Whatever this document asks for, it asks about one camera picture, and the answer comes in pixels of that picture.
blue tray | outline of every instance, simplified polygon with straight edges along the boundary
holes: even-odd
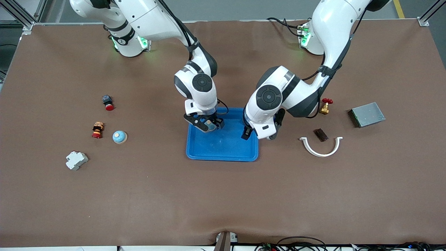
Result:
[[[226,108],[218,108],[218,113]],[[189,124],[186,155],[190,159],[252,162],[259,156],[259,140],[253,133],[248,140],[243,134],[243,108],[229,108],[220,115],[225,126],[221,130],[204,133]]]

black cable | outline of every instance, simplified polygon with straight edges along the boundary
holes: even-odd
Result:
[[[257,248],[259,248],[260,246],[262,246],[261,243],[260,243],[259,245],[256,246],[256,248],[254,249],[254,251],[257,251]]]
[[[222,104],[226,107],[226,112],[225,112],[225,113],[217,113],[217,115],[226,115],[226,114],[229,113],[229,108],[228,108],[228,106],[227,106],[223,101],[217,99],[217,103],[218,103],[218,104],[222,103]]]
[[[177,25],[180,27],[181,31],[184,34],[184,37],[186,38],[187,46],[191,46],[192,44],[190,43],[189,35],[187,34],[186,30],[184,29],[182,22],[173,14],[173,12],[167,6],[167,4],[164,2],[164,0],[159,0],[159,2],[166,9],[166,11],[172,16],[172,18],[176,21]],[[189,60],[191,60],[191,59],[192,59],[192,52],[190,51],[189,52]]]
[[[285,18],[283,19],[283,22],[285,23],[285,26],[288,28],[288,30],[291,32],[291,34],[293,34],[294,36],[296,36],[296,37],[298,37],[298,38],[303,38],[303,37],[304,37],[303,35],[299,35],[299,34],[297,34],[297,33],[294,33],[294,32],[291,30],[291,28],[290,28],[290,26],[288,25],[288,23],[286,22],[286,19],[285,19]]]
[[[322,62],[321,62],[321,65],[324,64],[324,61],[325,61],[325,53],[324,53],[323,56],[322,56]],[[315,71],[315,73],[313,73],[311,76],[309,76],[309,77],[307,77],[307,78],[304,78],[304,79],[302,79],[302,80],[303,80],[303,81],[309,80],[309,79],[311,79],[312,77],[316,76],[317,73],[318,73],[318,71]]]
[[[318,242],[322,243],[322,245],[324,245],[324,247],[327,247],[327,245],[323,241],[321,241],[320,239],[316,239],[316,238],[313,238],[313,237],[307,237],[307,236],[291,236],[291,237],[282,238],[281,240],[279,240],[276,243],[276,245],[279,245],[279,243],[281,243],[284,240],[288,240],[288,239],[310,239],[310,240],[315,240],[315,241],[318,241]]]
[[[276,251],[280,251],[280,250],[282,250],[282,251],[285,251],[285,249],[283,249],[281,246],[276,246],[276,245],[274,245],[274,244],[270,244],[270,246],[272,247],[272,248],[274,248]]]
[[[359,248],[357,249],[357,251],[361,251],[361,250],[367,250],[367,251],[403,251],[406,248],[413,248],[416,249],[417,251],[434,251],[434,250],[439,250],[442,249],[445,246],[441,246],[439,245],[439,247],[432,247],[431,245],[427,244],[427,243],[423,243],[423,242],[412,242],[412,243],[403,243],[403,244],[399,244],[396,246],[388,246],[388,245],[372,245],[368,246],[368,245],[357,245]]]
[[[314,77],[317,73],[318,72],[315,72],[313,75],[311,75],[307,79],[310,79],[310,78]],[[318,109],[316,110],[316,113],[313,116],[306,117],[306,118],[315,118],[319,114],[319,109],[320,108],[321,108],[321,88],[318,89]]]
[[[292,246],[296,246],[296,245],[301,245],[301,243],[292,243],[292,244],[290,244],[290,245],[292,245]],[[299,248],[299,249],[297,249],[298,251],[300,251],[300,250],[302,250],[302,249],[304,249],[304,248],[309,248],[309,249],[311,249],[312,251],[316,251],[313,247],[311,247],[311,246],[304,246],[304,247],[301,247],[301,248]]]
[[[364,17],[366,11],[367,11],[367,10],[364,10],[363,14],[361,15],[361,18],[359,19],[359,22],[358,22],[358,24],[356,25],[356,28],[355,28],[355,30],[354,30],[353,33],[352,33],[353,35],[356,33],[356,30],[358,29],[359,25],[361,24],[362,18]]]
[[[277,21],[279,24],[281,24],[281,25],[283,25],[283,26],[287,26],[285,23],[283,23],[282,21],[280,21],[279,19],[277,19],[277,18],[275,18],[275,17],[269,17],[269,18],[267,18],[266,20],[274,20],[274,21]],[[289,25],[289,27],[290,28],[293,28],[293,29],[297,29],[297,26],[294,26],[294,25]]]

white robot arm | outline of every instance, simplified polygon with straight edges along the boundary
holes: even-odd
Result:
[[[303,25],[300,44],[313,54],[324,54],[313,83],[307,84],[283,66],[268,69],[244,110],[248,139],[254,130],[259,139],[275,139],[284,109],[293,117],[308,117],[318,112],[320,98],[350,48],[354,21],[366,9],[376,11],[389,0],[321,0],[312,19]]]
[[[203,132],[223,128],[212,80],[217,62],[163,0],[70,0],[70,4],[80,16],[101,20],[117,50],[126,57],[145,50],[142,38],[179,39],[190,53],[187,64],[174,76],[175,87],[187,98],[184,118]]]

white pipe clamp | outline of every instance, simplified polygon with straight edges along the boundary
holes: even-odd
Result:
[[[309,151],[311,154],[313,154],[314,156],[317,156],[317,157],[328,157],[328,156],[330,156],[330,155],[333,155],[337,150],[338,150],[338,148],[339,148],[339,141],[342,139],[342,137],[337,137],[335,140],[336,140],[336,145],[334,146],[334,149],[333,149],[333,151],[331,152],[331,153],[328,153],[328,154],[320,154],[320,153],[317,153],[317,152],[315,152],[313,149],[311,149],[311,147],[310,147],[310,145],[308,144],[308,140],[307,140],[307,138],[306,137],[302,137],[302,138],[300,138],[299,140],[301,140],[301,141],[303,141],[304,142],[304,146],[305,146],[305,148],[307,149],[307,151]]]

brass valve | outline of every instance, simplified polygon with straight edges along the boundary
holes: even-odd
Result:
[[[328,105],[333,103],[333,100],[331,99],[322,99],[322,103],[324,103],[324,106],[319,111],[320,113],[327,115],[330,111],[328,110]]]

